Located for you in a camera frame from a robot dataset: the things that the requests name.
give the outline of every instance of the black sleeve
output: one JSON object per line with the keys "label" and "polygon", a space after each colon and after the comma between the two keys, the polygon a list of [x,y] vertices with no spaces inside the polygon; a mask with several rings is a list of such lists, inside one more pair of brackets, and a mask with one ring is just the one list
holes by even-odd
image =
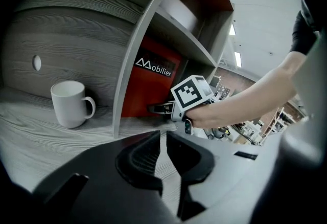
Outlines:
{"label": "black sleeve", "polygon": [[290,52],[297,51],[307,55],[316,41],[316,38],[316,35],[307,25],[300,11],[296,17],[293,29],[293,45]]}

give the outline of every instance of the white cube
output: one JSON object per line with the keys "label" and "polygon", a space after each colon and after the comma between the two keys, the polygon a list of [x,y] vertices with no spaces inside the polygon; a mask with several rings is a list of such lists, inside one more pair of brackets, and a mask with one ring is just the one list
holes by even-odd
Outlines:
{"label": "white cube", "polygon": [[214,93],[203,76],[192,75],[171,89],[181,111],[189,110],[208,99]]}

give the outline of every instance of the ceiling light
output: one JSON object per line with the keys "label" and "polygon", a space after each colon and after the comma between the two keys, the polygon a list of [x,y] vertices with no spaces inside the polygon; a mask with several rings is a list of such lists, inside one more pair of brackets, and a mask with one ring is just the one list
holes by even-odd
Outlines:
{"label": "ceiling light", "polygon": [[234,29],[234,25],[233,25],[233,24],[232,24],[231,27],[230,27],[229,34],[230,34],[230,35],[233,35],[233,36],[236,35],[236,33],[235,33],[235,29]]}
{"label": "ceiling light", "polygon": [[238,52],[235,52],[235,58],[236,58],[236,65],[241,68],[242,67],[241,54]]}

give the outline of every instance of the red box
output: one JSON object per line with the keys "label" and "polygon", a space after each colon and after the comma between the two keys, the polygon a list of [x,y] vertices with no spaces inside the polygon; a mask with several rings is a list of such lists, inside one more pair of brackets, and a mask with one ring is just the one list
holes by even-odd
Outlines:
{"label": "red box", "polygon": [[129,78],[122,117],[155,116],[147,106],[167,100],[181,60],[177,52],[145,36]]}

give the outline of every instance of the forearm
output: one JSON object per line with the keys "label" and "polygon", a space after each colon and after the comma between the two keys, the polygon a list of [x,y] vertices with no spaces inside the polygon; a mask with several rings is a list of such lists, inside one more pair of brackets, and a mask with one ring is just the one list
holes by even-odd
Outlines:
{"label": "forearm", "polygon": [[291,78],[304,60],[301,53],[289,53],[279,67],[252,87],[224,101],[189,110],[186,115],[199,128],[233,125],[261,117],[296,95]]}

